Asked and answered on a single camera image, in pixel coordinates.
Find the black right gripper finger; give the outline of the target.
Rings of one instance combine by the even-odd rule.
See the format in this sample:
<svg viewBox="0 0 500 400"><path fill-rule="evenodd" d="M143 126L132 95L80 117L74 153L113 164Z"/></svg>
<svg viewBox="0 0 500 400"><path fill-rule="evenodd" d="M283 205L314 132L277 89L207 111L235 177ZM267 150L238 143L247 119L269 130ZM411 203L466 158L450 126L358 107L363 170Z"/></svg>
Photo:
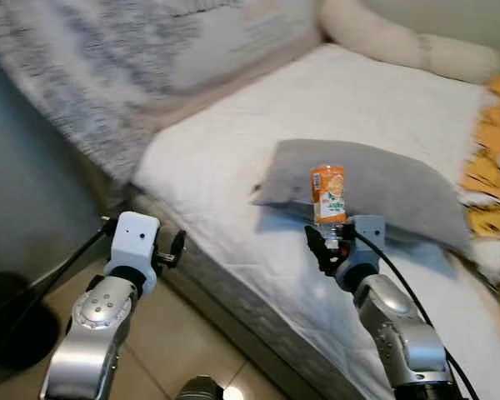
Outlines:
<svg viewBox="0 0 500 400"><path fill-rule="evenodd" d="M318 269L326 272L330 266L330 252L325 239L314 226L306 225L306 241L308 250L316 258Z"/></svg>

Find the orange label drink bottle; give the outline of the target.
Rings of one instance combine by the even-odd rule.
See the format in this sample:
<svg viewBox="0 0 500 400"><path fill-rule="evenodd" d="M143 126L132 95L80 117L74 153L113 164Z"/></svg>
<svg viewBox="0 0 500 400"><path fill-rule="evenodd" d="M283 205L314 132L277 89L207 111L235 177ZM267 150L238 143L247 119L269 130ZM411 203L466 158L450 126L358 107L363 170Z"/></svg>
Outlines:
<svg viewBox="0 0 500 400"><path fill-rule="evenodd" d="M347 221L344 199L345 168L338 164L325 163L315 167L310 177L313 223L325 240L325 247L338 250L341 228Z"/></svg>

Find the plain grey pillow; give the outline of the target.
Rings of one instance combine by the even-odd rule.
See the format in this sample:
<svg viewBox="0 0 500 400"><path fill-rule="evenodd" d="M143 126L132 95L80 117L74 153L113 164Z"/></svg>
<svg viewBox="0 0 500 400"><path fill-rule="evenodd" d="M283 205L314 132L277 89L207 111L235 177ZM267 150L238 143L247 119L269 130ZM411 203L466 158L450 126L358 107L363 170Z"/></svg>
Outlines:
<svg viewBox="0 0 500 400"><path fill-rule="evenodd" d="M345 170L350 216L386 220L388 236L424 240L470 256L471 233L452 184L429 165L359 143L293 138L281 141L252 203L311 221L311 172L325 163Z"/></svg>

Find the white quilted mattress pad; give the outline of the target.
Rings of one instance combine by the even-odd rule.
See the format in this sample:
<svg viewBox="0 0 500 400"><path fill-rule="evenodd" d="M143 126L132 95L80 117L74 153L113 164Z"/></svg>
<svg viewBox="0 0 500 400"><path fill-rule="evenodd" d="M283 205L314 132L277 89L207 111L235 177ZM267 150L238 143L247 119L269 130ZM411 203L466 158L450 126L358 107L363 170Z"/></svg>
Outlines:
<svg viewBox="0 0 500 400"><path fill-rule="evenodd" d="M353 298L318 270L306 221L254 205L276 145L289 138L347 141L461 174L486 88L373 61L334 43L261 77L163 129L133 176L215 238L209 252L334 363L367 400L393 392Z"/></svg>

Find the grey robot leg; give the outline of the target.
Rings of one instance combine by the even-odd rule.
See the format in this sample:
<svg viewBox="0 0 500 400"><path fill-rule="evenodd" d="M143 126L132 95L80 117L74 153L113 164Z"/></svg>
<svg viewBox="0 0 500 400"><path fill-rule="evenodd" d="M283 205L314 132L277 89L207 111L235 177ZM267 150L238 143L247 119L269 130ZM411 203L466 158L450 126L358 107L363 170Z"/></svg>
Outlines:
<svg viewBox="0 0 500 400"><path fill-rule="evenodd" d="M189 378L174 400L224 400L224 388L209 376Z"/></svg>

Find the black round floor object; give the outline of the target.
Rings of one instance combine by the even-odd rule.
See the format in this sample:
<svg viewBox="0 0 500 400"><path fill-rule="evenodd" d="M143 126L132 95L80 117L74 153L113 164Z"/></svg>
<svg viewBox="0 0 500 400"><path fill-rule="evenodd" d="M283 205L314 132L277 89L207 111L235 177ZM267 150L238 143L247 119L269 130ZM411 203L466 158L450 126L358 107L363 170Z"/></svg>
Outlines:
<svg viewBox="0 0 500 400"><path fill-rule="evenodd" d="M21 275L0 272L0 368L29 369L59 339L58 317Z"/></svg>

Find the yellow egg print blanket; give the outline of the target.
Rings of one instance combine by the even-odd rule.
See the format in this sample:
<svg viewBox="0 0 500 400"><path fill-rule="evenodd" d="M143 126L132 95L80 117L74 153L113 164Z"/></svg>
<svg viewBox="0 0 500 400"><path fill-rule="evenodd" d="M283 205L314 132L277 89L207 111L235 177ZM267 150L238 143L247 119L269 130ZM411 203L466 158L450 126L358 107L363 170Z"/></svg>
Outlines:
<svg viewBox="0 0 500 400"><path fill-rule="evenodd" d="M500 75L487 81L459 186L471 230L471 259L500 303Z"/></svg>

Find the large scroll print lettered cushion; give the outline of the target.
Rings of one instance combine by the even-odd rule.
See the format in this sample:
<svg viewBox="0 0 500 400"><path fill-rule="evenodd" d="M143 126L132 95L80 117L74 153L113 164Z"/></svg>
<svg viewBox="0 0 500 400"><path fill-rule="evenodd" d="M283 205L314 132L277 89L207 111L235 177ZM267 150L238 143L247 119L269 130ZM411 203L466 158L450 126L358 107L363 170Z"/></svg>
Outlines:
<svg viewBox="0 0 500 400"><path fill-rule="evenodd" d="M314 49L319 0L0 0L0 65L117 182L158 131Z"/></svg>

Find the beige knotted bolster pillow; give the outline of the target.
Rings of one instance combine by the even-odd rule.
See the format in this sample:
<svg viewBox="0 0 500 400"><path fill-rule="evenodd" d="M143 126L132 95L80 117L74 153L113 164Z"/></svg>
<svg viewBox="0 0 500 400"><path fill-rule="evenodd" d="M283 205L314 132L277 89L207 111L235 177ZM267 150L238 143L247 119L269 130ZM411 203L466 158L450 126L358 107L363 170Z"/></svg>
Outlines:
<svg viewBox="0 0 500 400"><path fill-rule="evenodd" d="M485 84L500 75L500 51L414 31L374 12L362 0L320 0L318 18L337 45L373 60L463 83Z"/></svg>

